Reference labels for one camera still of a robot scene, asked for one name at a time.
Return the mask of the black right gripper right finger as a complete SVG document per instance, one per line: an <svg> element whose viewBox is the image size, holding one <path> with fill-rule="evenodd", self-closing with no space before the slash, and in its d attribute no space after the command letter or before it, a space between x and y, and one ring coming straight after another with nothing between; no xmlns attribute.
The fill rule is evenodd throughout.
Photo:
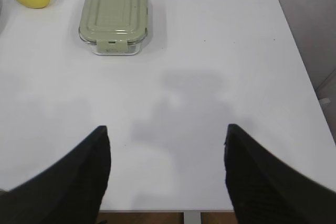
<svg viewBox="0 0 336 224"><path fill-rule="evenodd" d="M335 223L335 192L288 166L237 124L227 128L224 164L238 223Z"/></svg>

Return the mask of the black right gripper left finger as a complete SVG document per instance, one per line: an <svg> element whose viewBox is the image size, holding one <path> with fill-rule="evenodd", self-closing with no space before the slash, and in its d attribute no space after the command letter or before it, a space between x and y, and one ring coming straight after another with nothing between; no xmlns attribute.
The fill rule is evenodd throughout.
<svg viewBox="0 0 336 224"><path fill-rule="evenodd" d="M96 223L111 169L106 126L51 167L1 195L1 223Z"/></svg>

